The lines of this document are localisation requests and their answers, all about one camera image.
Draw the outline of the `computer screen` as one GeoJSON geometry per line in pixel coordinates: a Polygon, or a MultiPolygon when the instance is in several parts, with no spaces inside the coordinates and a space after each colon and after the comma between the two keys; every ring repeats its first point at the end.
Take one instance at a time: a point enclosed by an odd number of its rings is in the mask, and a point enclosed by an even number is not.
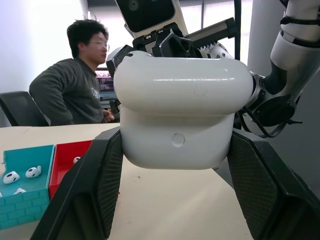
{"type": "Polygon", "coordinates": [[[110,109],[110,101],[117,98],[114,89],[114,81],[107,68],[98,68],[95,73],[100,85],[101,106],[104,109],[110,109]]]}

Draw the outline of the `person in grey sweatshirt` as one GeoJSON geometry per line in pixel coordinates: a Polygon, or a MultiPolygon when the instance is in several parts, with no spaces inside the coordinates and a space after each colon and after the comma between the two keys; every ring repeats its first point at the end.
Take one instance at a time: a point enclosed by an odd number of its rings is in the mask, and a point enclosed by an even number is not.
{"type": "Polygon", "coordinates": [[[118,123],[120,115],[100,103],[96,70],[105,63],[109,32],[97,20],[76,20],[67,28],[72,57],[40,73],[29,94],[51,126],[118,123]]]}

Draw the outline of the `red plastic bin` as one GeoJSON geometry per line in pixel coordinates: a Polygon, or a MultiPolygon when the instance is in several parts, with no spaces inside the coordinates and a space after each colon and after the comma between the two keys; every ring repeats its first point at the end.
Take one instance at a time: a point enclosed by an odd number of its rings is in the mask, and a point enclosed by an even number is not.
{"type": "Polygon", "coordinates": [[[74,158],[82,157],[92,140],[60,143],[55,146],[52,169],[48,185],[50,199],[55,195],[64,175],[73,167],[74,158]]]}

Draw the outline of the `black office chair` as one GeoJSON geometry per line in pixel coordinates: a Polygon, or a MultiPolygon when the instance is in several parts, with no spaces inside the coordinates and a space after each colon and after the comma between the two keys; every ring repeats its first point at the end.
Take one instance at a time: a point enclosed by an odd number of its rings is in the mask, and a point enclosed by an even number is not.
{"type": "Polygon", "coordinates": [[[0,107],[13,127],[48,127],[45,119],[27,91],[0,93],[0,107]]]}

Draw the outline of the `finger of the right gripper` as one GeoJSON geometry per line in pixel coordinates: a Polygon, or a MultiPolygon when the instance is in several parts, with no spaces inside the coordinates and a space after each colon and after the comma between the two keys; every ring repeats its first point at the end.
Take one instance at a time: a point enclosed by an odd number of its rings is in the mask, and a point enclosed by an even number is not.
{"type": "Polygon", "coordinates": [[[114,75],[118,65],[123,61],[124,57],[133,51],[136,51],[136,49],[129,45],[125,45],[118,47],[109,53],[106,59],[106,66],[109,74],[114,75]]]}
{"type": "Polygon", "coordinates": [[[196,58],[196,52],[191,40],[180,37],[175,33],[161,32],[152,48],[154,57],[165,58],[196,58]]]}

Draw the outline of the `teal brick-pattern bin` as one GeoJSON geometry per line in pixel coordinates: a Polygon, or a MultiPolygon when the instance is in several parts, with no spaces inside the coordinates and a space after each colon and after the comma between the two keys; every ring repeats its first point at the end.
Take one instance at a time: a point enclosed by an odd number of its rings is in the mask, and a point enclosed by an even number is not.
{"type": "Polygon", "coordinates": [[[0,230],[40,220],[49,202],[49,182],[55,146],[44,145],[3,152],[4,174],[0,178],[0,230]],[[41,166],[38,177],[26,178],[29,168],[41,166]],[[16,171],[20,179],[4,184],[4,176],[16,171]],[[24,193],[13,193],[22,188],[24,193]]]}

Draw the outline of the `white earbud charging case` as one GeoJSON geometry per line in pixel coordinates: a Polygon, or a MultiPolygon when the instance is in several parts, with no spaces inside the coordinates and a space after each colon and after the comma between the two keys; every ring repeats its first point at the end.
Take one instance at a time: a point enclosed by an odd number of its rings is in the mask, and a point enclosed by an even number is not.
{"type": "Polygon", "coordinates": [[[247,66],[231,58],[133,51],[113,79],[124,155],[146,169],[217,167],[229,151],[234,115],[253,92],[247,66]]]}

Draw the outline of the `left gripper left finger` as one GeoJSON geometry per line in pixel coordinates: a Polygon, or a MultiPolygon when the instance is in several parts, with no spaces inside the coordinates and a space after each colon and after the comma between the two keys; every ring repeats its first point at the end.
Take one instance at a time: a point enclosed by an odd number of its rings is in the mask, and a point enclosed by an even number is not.
{"type": "Polygon", "coordinates": [[[64,175],[30,240],[108,240],[122,165],[120,128],[103,131],[64,175]]]}

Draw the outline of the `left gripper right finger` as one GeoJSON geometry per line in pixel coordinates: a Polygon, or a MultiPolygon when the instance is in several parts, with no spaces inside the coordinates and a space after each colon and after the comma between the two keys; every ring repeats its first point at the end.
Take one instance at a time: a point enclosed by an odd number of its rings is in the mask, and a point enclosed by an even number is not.
{"type": "Polygon", "coordinates": [[[254,240],[320,240],[320,199],[267,140],[234,129],[227,161],[254,240]]]}

